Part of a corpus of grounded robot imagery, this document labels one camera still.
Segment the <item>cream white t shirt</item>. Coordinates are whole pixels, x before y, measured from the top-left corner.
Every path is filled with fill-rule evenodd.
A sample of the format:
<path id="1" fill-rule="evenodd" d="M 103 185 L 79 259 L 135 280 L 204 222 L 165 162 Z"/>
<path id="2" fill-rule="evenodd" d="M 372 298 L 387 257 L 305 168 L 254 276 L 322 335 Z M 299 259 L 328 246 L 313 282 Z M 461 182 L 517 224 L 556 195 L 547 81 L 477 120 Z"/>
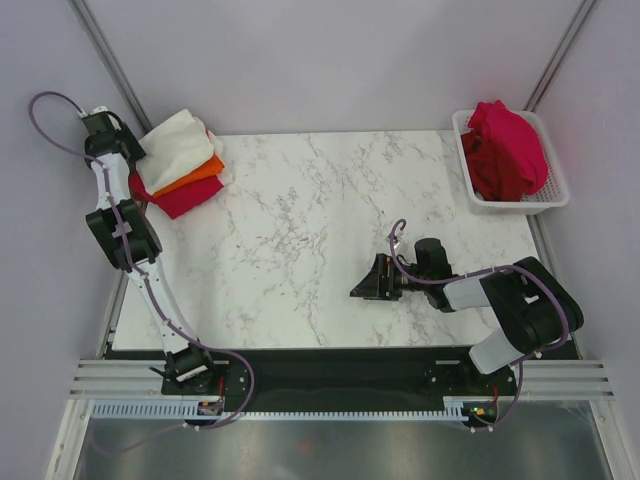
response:
<path id="1" fill-rule="evenodd" d="M 214 155 L 204 123 L 183 109 L 139 140 L 146 155 L 136 170 L 146 191 L 155 194 L 191 173 Z"/>

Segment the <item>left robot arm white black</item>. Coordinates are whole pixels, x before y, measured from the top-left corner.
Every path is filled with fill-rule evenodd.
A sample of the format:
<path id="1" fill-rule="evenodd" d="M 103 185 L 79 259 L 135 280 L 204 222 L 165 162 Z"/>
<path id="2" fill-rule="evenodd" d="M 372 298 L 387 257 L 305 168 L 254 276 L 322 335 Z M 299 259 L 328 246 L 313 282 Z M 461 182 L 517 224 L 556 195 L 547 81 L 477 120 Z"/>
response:
<path id="1" fill-rule="evenodd" d="M 104 107 L 84 114 L 82 122 L 88 132 L 85 159 L 98 187 L 97 207 L 86 216 L 87 226 L 150 311 L 165 358 L 158 374 L 175 388 L 211 392 L 220 371 L 177 305 L 164 274 L 161 242 L 129 188 L 135 163 L 145 152 L 129 127 Z"/>

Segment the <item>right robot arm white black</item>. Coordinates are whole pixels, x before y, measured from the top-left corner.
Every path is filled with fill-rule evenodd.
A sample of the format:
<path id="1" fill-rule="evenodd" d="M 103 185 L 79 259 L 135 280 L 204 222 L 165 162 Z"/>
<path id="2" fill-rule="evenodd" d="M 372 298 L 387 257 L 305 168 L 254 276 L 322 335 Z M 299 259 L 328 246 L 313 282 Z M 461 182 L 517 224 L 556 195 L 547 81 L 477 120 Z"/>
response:
<path id="1" fill-rule="evenodd" d="M 378 253 L 370 271 L 350 291 L 352 298 L 397 301 L 406 291 L 423 293 L 443 313 L 490 308 L 499 329 L 469 350 L 458 368 L 467 392 L 483 392 L 494 372 L 566 342 L 584 324 L 581 308 L 534 257 L 478 275 L 455 275 L 446 250 L 436 238 L 414 244 L 416 261 Z"/>

